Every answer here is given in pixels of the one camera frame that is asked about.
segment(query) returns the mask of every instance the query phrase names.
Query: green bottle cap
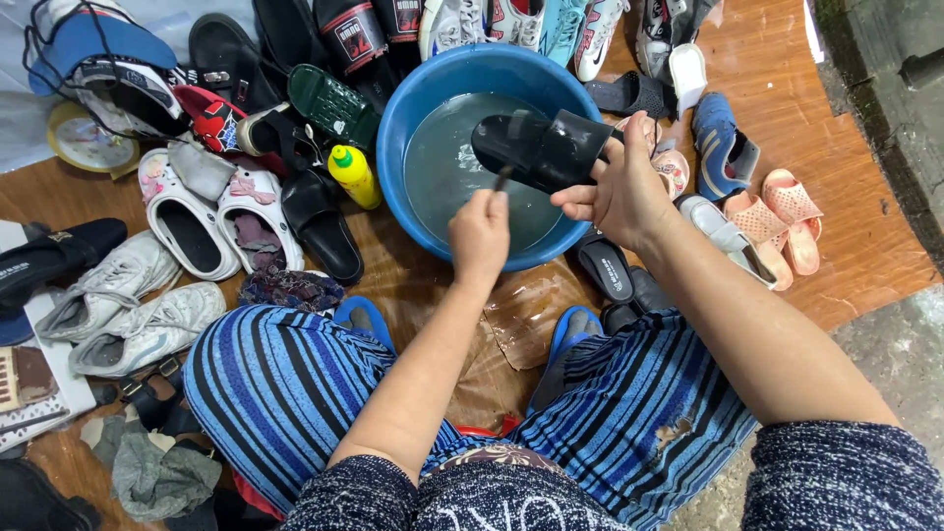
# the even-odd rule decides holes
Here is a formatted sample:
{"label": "green bottle cap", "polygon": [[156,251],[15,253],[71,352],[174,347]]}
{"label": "green bottle cap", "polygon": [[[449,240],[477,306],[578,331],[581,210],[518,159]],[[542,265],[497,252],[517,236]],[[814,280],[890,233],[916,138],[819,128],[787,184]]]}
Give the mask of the green bottle cap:
{"label": "green bottle cap", "polygon": [[354,163],[354,157],[351,156],[350,149],[344,146],[335,146],[331,149],[331,158],[339,168],[347,168]]}

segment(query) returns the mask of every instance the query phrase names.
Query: water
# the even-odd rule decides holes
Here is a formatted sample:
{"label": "water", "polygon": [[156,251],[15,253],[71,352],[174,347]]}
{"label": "water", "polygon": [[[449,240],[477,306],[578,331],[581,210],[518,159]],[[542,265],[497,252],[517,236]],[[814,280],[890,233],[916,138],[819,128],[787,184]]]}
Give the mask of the water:
{"label": "water", "polygon": [[[465,94],[439,106],[423,120],[403,164],[407,197],[426,228],[448,242],[449,219],[472,193],[492,188],[497,176],[481,167],[472,153],[472,129],[485,116],[537,109],[503,94]],[[513,180],[505,187],[509,201],[511,253],[529,248],[561,217],[548,195]]]}

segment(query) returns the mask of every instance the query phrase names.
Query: blue plastic basin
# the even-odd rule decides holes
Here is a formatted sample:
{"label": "blue plastic basin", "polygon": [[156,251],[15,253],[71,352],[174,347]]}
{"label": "blue plastic basin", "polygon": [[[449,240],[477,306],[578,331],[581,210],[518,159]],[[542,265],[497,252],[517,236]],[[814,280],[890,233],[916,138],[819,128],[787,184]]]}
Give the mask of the blue plastic basin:
{"label": "blue plastic basin", "polygon": [[[561,109],[602,121],[581,84],[563,67],[541,54],[503,43],[470,44],[424,62],[396,89],[380,121],[377,170],[380,187],[396,220],[419,245],[451,260],[449,245],[416,217],[407,199],[403,162],[407,145],[420,123],[437,107],[462,94],[499,93],[530,103],[553,118]],[[520,271],[548,262],[587,231],[586,221],[565,216],[534,245],[508,257],[505,271]]]}

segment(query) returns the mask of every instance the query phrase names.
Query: hand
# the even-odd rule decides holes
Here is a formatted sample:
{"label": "hand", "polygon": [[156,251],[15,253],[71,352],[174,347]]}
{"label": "hand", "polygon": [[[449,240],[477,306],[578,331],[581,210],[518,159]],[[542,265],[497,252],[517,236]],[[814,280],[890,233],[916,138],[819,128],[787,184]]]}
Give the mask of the hand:
{"label": "hand", "polygon": [[652,168],[643,135],[645,111],[632,116],[623,131],[625,147],[609,139],[603,147],[609,164],[597,161],[590,174],[596,186],[578,185],[550,197],[570,219],[593,221],[623,248],[638,252],[674,222],[678,211]]}
{"label": "hand", "polygon": [[449,221],[455,283],[491,290],[508,260],[508,194],[476,190]]}

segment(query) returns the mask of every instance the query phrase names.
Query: blue striped pants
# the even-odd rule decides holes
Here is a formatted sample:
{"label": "blue striped pants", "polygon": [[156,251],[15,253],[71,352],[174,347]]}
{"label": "blue striped pants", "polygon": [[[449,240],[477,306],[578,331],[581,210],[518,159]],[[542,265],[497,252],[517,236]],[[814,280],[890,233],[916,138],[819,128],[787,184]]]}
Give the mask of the blue striped pants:
{"label": "blue striped pants", "polygon": [[[185,392],[230,465],[287,513],[394,361],[326,318],[244,306],[197,338]],[[443,420],[423,472],[510,442],[554,460],[618,521],[646,531],[704,488],[756,424],[675,310],[584,340],[564,373],[566,392],[504,438],[462,436]]]}

